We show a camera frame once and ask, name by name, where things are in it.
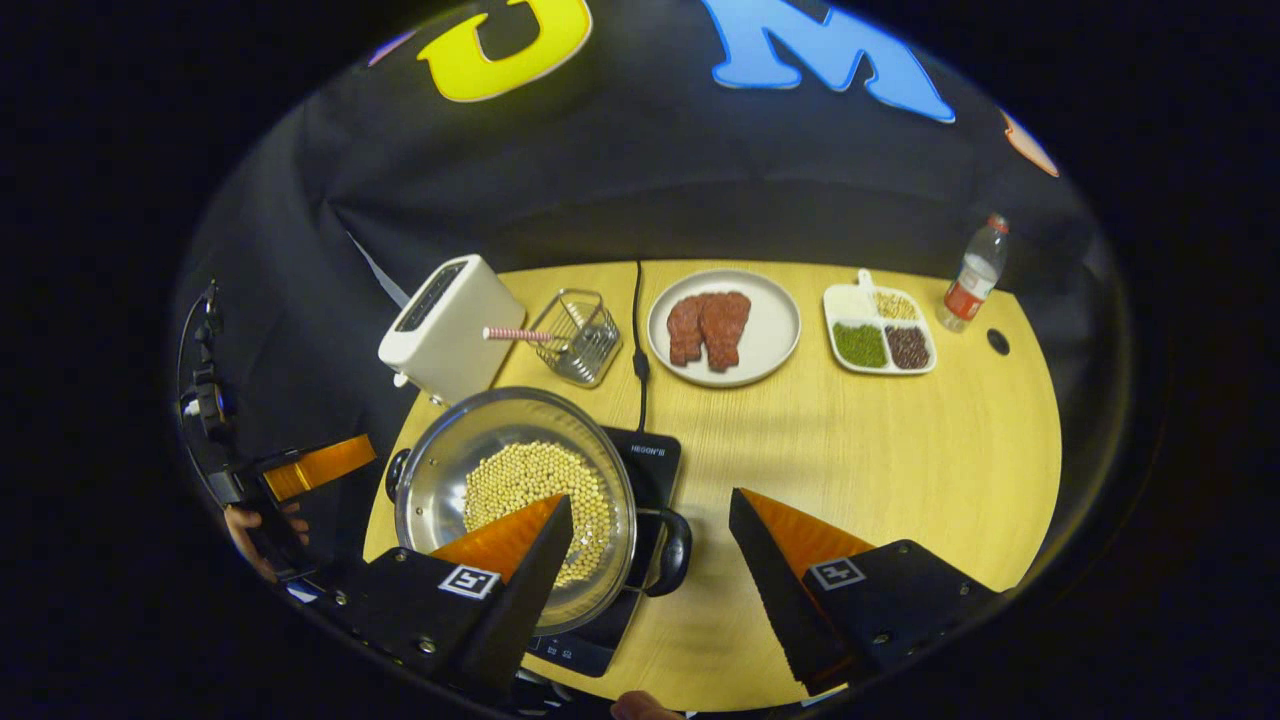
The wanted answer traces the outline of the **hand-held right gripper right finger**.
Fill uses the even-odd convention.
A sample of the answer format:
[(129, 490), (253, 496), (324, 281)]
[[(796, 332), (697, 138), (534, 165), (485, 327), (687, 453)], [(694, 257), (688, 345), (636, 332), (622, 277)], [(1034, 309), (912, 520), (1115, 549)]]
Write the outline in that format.
[(746, 488), (731, 495), (730, 530), (812, 694), (915, 661), (1002, 597), (913, 539), (876, 546)]

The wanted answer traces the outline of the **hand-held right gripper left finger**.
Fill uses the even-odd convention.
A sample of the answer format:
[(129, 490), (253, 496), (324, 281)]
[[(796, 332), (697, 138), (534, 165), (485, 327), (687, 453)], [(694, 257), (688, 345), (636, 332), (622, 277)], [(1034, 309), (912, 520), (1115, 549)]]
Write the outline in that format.
[(396, 547), (335, 579), (325, 618), (415, 676), (504, 698), (572, 534), (553, 495), (430, 553)]

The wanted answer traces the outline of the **steel pot with black handles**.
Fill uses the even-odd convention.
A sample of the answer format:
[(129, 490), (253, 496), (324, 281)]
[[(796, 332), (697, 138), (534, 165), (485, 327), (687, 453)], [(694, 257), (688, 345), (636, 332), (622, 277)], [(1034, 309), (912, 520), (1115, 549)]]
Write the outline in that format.
[(399, 543), (420, 553), (467, 534), (466, 475), (508, 445), (549, 441), (581, 454), (605, 486), (614, 528), (600, 566), (585, 582), (556, 588), (535, 635), (575, 630), (600, 615), (622, 589), (636, 546), (637, 505), (625, 462), (605, 429), (558, 395), (531, 387), (484, 391), (445, 410), (388, 473)]

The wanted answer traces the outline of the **black induction cooktop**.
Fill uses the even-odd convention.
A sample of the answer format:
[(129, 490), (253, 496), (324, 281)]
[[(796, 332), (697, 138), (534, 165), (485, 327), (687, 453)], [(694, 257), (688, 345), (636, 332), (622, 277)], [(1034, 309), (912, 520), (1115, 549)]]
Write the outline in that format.
[(607, 427), (637, 505), (636, 546), (621, 592), (590, 623), (557, 635), (534, 637), (527, 653), (590, 678), (605, 675), (643, 597), (676, 592), (692, 560), (692, 530), (673, 507), (682, 448), (669, 436)]

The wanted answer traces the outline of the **pile of yellow soybeans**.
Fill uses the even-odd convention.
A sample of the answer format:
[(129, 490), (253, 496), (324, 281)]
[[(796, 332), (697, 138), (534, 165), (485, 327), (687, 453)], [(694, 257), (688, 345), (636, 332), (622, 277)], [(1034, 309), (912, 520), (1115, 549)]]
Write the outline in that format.
[(549, 441), (508, 445), (466, 475), (463, 523), (476, 530), (553, 495), (571, 500), (573, 537), (556, 588), (585, 582), (600, 566), (614, 528), (602, 474), (581, 455)]

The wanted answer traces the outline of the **white toaster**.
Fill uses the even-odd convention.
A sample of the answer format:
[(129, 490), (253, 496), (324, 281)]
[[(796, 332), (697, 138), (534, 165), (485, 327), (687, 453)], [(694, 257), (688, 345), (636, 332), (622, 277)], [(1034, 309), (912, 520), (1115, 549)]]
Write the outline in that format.
[(486, 340), (489, 327), (521, 328), (527, 310), (477, 254), (443, 263), (419, 287), (383, 336), (379, 360), (393, 386), (415, 386), (451, 406), (492, 386), (511, 341)]

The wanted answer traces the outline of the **pile of green beans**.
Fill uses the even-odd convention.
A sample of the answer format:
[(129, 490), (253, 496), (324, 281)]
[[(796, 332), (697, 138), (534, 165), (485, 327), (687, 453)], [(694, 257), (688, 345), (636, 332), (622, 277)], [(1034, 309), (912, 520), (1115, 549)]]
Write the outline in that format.
[(835, 323), (832, 337), (837, 355), (850, 365), (883, 368), (888, 364), (882, 333), (874, 325)]

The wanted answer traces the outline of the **white round plate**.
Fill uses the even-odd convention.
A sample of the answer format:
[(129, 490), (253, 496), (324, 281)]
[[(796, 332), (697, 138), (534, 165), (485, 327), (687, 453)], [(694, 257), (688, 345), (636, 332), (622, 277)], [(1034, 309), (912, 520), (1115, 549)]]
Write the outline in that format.
[[(739, 341), (739, 364), (722, 372), (713, 370), (708, 351), (703, 351), (701, 359), (675, 365), (669, 360), (669, 311), (686, 297), (728, 292), (739, 292), (751, 302)], [(787, 290), (767, 275), (736, 268), (694, 272), (666, 282), (657, 297), (648, 300), (643, 309), (641, 328), (652, 356), (677, 377), (712, 388), (749, 386), (768, 377), (788, 360), (803, 329), (800, 307)]]

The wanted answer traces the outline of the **brown meat piece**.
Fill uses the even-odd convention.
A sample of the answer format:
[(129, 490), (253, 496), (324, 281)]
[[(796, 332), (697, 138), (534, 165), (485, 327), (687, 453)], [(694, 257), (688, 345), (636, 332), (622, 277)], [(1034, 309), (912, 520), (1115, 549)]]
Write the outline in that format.
[(739, 365), (739, 343), (750, 310), (751, 300), (745, 293), (731, 291), (707, 295), (698, 322), (712, 372), (724, 372)]
[(686, 366), (690, 361), (701, 359), (700, 316), (705, 301), (704, 293), (687, 296), (672, 306), (667, 316), (669, 361), (675, 366)]

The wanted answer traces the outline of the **pile of dark red beans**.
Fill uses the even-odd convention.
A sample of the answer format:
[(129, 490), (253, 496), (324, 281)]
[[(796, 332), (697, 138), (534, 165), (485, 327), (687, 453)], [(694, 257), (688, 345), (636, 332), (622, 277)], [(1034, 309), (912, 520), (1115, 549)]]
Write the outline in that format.
[(918, 370), (932, 361), (925, 336), (918, 327), (887, 325), (884, 337), (896, 368)]

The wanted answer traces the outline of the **white divided dish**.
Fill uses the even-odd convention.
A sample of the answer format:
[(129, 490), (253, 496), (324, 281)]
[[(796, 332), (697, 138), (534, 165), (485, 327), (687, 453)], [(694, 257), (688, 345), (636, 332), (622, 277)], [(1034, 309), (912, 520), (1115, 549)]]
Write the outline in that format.
[[(915, 322), (892, 320), (879, 316), (876, 310), (876, 304), (873, 300), (873, 293), (877, 290), (899, 291), (895, 288), (884, 288), (879, 286), (870, 284), (869, 281), (863, 281), (859, 284), (832, 284), (823, 296), (823, 309), (826, 314), (826, 327), (829, 340), (829, 346), (835, 354), (837, 363), (851, 370), (863, 374), (877, 374), (877, 375), (924, 375), (934, 370), (938, 354), (934, 347), (934, 341), (932, 338), (931, 328), (924, 318), (920, 305), (908, 295), (916, 304), (916, 310), (919, 311), (919, 319)], [(882, 333), (882, 340), (884, 341), (884, 351), (888, 357), (888, 364), (883, 368), (864, 368), (854, 366), (845, 363), (836, 352), (835, 338), (832, 337), (832, 325), (835, 323), (844, 323), (849, 325), (863, 325), (869, 324), (877, 327)], [(928, 348), (932, 354), (932, 361), (928, 366), (918, 370), (901, 370), (895, 366), (893, 360), (890, 355), (890, 347), (884, 337), (884, 328), (887, 325), (905, 325), (905, 327), (918, 327), (925, 336)]]

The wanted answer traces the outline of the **plastic bottle with red label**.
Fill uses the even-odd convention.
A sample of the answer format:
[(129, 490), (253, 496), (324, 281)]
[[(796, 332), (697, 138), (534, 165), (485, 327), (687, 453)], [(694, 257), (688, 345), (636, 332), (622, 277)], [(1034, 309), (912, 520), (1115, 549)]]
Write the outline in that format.
[(964, 250), (957, 274), (937, 311), (940, 324), (963, 332), (995, 290), (1009, 261), (1010, 227), (1005, 215), (991, 213)]

